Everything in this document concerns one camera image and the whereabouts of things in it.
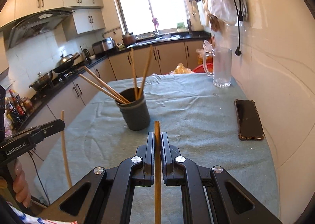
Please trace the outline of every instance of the table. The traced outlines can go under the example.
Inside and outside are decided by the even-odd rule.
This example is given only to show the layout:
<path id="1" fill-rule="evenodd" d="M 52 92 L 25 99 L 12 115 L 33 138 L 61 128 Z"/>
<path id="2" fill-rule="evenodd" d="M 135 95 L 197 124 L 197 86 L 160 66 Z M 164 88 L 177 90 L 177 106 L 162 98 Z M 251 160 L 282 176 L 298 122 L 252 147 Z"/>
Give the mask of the table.
<path id="1" fill-rule="evenodd" d="M 133 81 L 115 81 L 110 86 L 119 92 L 132 87 Z M 150 76 L 144 92 L 151 123 L 142 131 L 129 130 L 114 100 L 102 92 L 66 128 L 73 184 L 96 166 L 115 167 L 133 156 L 159 120 L 161 132 L 167 132 L 170 144 L 178 146 L 182 156 L 209 168 L 221 165 L 278 216 L 277 179 L 267 140 L 238 139 L 234 100 L 246 97 L 234 79 L 229 88 L 217 88 L 205 74 Z M 60 140 L 39 175 L 51 202 L 67 191 Z M 35 184 L 42 191 L 38 178 Z M 180 187 L 162 183 L 162 223 L 183 223 L 182 218 Z M 153 186 L 135 188 L 130 223 L 154 223 Z"/>

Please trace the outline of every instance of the mug handle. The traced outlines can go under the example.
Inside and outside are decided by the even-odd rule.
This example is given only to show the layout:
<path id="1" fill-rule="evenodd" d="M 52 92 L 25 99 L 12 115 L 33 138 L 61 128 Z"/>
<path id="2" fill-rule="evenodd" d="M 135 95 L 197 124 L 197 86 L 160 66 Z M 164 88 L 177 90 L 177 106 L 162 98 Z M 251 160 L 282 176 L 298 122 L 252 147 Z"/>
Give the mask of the mug handle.
<path id="1" fill-rule="evenodd" d="M 211 75 L 213 75 L 213 72 L 209 72 L 209 70 L 207 68 L 207 57 L 210 56 L 210 55 L 213 56 L 213 53 L 209 53 L 208 51 L 205 51 L 204 59 L 202 61 L 203 65 L 204 65 L 204 72 L 206 72 L 209 77 Z"/>

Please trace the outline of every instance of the black cable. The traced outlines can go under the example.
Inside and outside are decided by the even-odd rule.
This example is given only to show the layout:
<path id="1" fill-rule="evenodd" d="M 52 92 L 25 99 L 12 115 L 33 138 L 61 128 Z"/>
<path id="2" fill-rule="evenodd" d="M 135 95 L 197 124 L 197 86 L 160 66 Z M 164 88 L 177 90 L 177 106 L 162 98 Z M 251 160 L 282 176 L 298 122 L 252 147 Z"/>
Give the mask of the black cable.
<path id="1" fill-rule="evenodd" d="M 237 14 L 237 22 L 238 22 L 238 47 L 235 50 L 235 54 L 237 56 L 240 56 L 242 54 L 240 50 L 240 45 L 241 45 L 241 36 L 240 36 L 240 31 L 239 31 L 239 16 L 238 16 L 238 9 L 237 9 L 237 4 L 236 1 L 234 0 L 235 8 L 236 8 L 236 14 Z"/>
<path id="2" fill-rule="evenodd" d="M 242 14 L 242 5 L 241 5 L 241 0 L 238 0 L 239 1 L 239 20 L 240 21 L 244 21 L 244 16 Z"/>
<path id="3" fill-rule="evenodd" d="M 42 161 L 44 161 L 34 150 L 31 150 L 35 155 L 37 155 L 39 158 L 40 158 L 40 160 L 42 160 Z"/>
<path id="4" fill-rule="evenodd" d="M 47 195 L 47 193 L 46 193 L 46 191 L 45 191 L 45 189 L 44 189 L 44 186 L 43 186 L 43 184 L 42 184 L 42 181 L 40 180 L 40 177 L 39 177 L 39 174 L 38 174 L 38 171 L 37 171 L 37 167 L 36 167 L 35 161 L 34 161 L 32 155 L 30 154 L 30 152 L 28 152 L 28 154 L 30 155 L 30 157 L 31 157 L 31 159 L 32 159 L 32 161 L 33 161 L 33 164 L 34 164 L 34 167 L 35 167 L 35 170 L 36 170 L 37 177 L 38 177 L 39 182 L 40 182 L 40 184 L 41 184 L 41 186 L 42 186 L 42 188 L 43 188 L 43 191 L 44 191 L 44 193 L 45 193 L 45 196 L 47 197 L 48 204 L 50 205 L 49 197 L 48 197 L 48 195 Z"/>

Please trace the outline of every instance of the smartphone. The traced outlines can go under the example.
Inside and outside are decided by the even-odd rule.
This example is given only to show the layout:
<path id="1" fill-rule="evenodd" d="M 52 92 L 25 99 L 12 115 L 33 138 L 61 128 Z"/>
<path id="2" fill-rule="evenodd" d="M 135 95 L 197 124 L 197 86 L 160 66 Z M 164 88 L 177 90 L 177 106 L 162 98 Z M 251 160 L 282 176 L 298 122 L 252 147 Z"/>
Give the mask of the smartphone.
<path id="1" fill-rule="evenodd" d="M 253 100 L 234 101 L 240 140 L 261 140 L 265 137 L 264 130 Z"/>

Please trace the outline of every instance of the metal screw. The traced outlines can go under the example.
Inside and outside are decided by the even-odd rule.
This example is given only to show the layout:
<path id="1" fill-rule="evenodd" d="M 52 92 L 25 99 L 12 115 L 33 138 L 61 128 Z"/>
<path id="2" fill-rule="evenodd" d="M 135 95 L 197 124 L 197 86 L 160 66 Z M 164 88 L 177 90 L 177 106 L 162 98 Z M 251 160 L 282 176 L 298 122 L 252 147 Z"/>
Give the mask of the metal screw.
<path id="1" fill-rule="evenodd" d="M 215 173 L 221 173 L 221 172 L 223 172 L 223 168 L 221 166 L 217 165 L 217 166 L 213 167 L 213 171 Z"/>
<path id="2" fill-rule="evenodd" d="M 178 156 L 175 158 L 175 160 L 179 163 L 183 163 L 186 161 L 186 158 L 184 158 L 183 156 Z"/>
<path id="3" fill-rule="evenodd" d="M 132 162 L 134 163 L 139 163 L 142 161 L 142 158 L 140 156 L 134 156 L 132 159 L 131 159 Z"/>
<path id="4" fill-rule="evenodd" d="M 102 174 L 104 172 L 104 168 L 102 167 L 96 167 L 93 172 L 98 175 L 98 174 Z"/>

